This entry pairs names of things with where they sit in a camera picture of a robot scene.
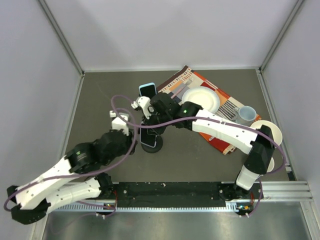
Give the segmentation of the purple case phone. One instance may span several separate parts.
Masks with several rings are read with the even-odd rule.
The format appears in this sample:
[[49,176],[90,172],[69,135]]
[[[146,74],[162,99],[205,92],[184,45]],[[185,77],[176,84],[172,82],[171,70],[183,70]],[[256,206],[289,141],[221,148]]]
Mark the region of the purple case phone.
[[148,129],[147,128],[140,128],[140,143],[144,146],[150,147],[150,148],[155,148],[157,144],[157,136],[148,134]]

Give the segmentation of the blue case phone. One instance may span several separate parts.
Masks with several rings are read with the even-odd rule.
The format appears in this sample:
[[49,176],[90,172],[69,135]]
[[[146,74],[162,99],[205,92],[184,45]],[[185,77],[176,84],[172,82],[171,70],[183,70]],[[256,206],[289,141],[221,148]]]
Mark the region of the blue case phone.
[[141,97],[148,97],[150,99],[158,93],[154,82],[142,84],[138,87],[138,90]]

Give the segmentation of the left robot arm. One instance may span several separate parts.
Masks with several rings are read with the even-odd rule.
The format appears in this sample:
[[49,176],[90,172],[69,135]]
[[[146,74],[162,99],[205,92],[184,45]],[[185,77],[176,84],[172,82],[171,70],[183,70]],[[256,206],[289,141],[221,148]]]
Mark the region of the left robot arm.
[[136,144],[133,130],[110,130],[99,139],[76,145],[31,183],[7,188],[8,197],[15,203],[10,209],[11,218],[29,225],[65,205],[109,198],[114,185],[111,177],[99,170],[117,157],[133,154]]

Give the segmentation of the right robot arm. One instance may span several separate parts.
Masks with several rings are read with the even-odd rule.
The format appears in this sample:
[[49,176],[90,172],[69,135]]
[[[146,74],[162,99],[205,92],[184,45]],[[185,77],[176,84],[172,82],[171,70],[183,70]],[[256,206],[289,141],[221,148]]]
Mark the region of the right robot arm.
[[161,135],[171,125],[210,135],[247,154],[233,186],[219,191],[227,201],[245,198],[251,193],[254,183],[274,169],[273,154],[280,141],[274,139],[278,127],[270,121],[257,128],[248,127],[222,118],[193,101],[179,104],[167,93],[158,93],[152,98],[141,96],[137,103],[144,115],[142,122],[150,135]]

